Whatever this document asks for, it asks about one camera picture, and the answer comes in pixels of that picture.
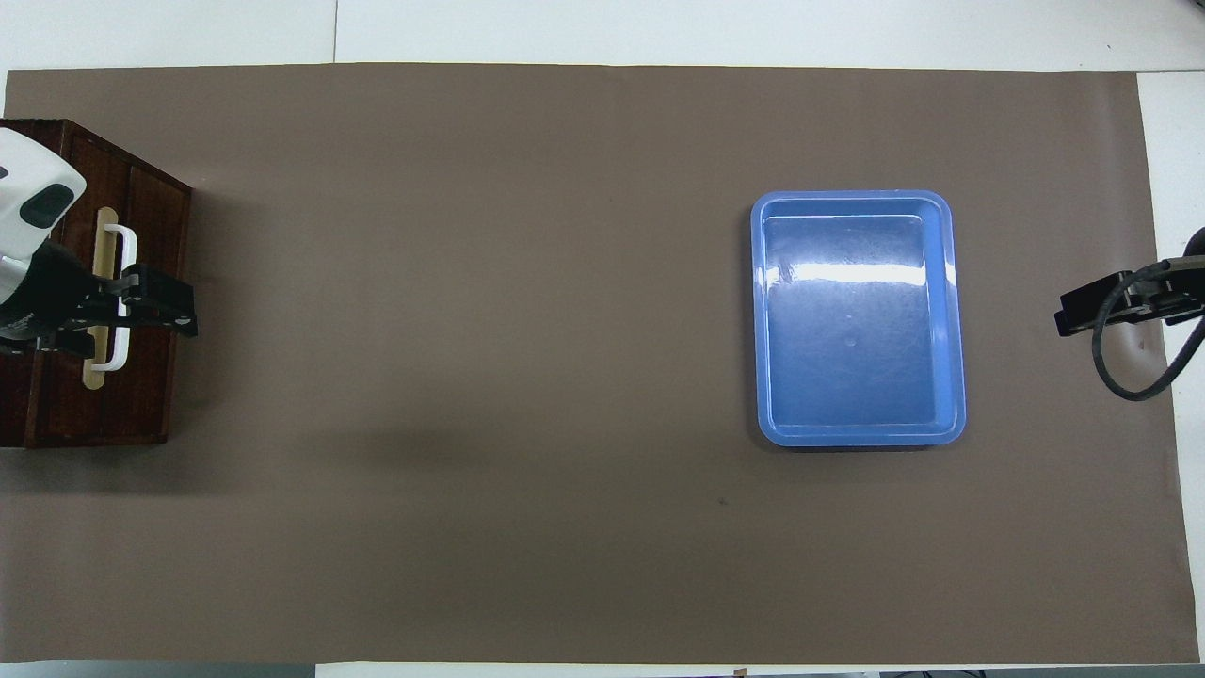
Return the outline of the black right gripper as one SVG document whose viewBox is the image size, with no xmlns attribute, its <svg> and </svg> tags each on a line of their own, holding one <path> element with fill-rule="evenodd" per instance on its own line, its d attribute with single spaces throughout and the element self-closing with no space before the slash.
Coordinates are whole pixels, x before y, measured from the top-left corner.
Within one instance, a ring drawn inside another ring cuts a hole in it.
<svg viewBox="0 0 1205 678">
<path fill-rule="evenodd" d="M 1166 326 L 1197 320 L 1204 313 L 1204 228 L 1197 229 L 1186 244 L 1182 257 L 1162 259 L 1158 267 L 1148 265 L 1139 269 L 1138 281 L 1131 282 L 1103 318 L 1103 325 L 1162 320 Z M 1054 322 L 1059 336 L 1084 334 L 1097 328 L 1097 316 L 1103 301 L 1123 282 L 1130 270 L 1080 285 L 1059 297 Z"/>
</svg>

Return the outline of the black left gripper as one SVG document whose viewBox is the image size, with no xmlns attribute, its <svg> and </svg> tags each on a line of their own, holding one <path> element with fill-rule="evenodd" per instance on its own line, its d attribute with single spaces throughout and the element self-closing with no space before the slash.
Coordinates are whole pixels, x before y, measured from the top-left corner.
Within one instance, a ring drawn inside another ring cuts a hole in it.
<svg viewBox="0 0 1205 678">
<path fill-rule="evenodd" d="M 190 284 L 147 265 L 133 265 L 113 281 L 98 279 L 72 250 L 42 243 L 22 278 L 11 259 L 2 261 L 1 352 L 65 352 L 80 359 L 125 360 L 134 328 L 167 328 L 186 338 L 199 334 Z M 94 305 L 81 306 L 96 293 Z M 111 328 L 108 348 L 96 348 L 90 328 Z"/>
</svg>

